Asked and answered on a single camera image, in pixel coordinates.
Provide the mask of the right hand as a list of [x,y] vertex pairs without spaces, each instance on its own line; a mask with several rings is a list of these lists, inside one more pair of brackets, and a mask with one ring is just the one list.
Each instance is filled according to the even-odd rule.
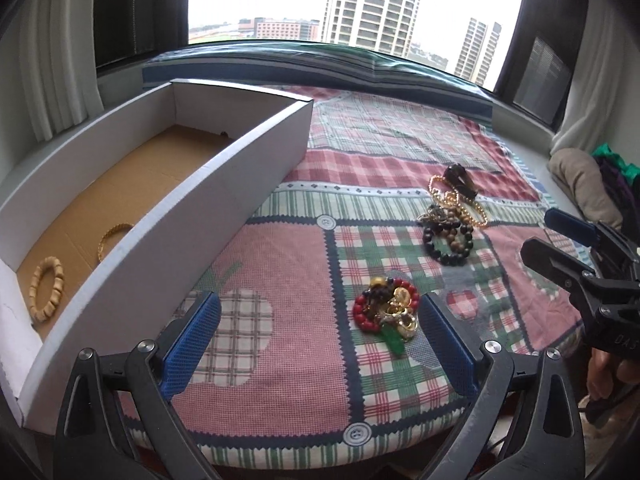
[[613,392],[614,379],[628,385],[640,382],[638,361],[619,360],[608,352],[592,349],[588,363],[587,389],[591,400],[607,399]]

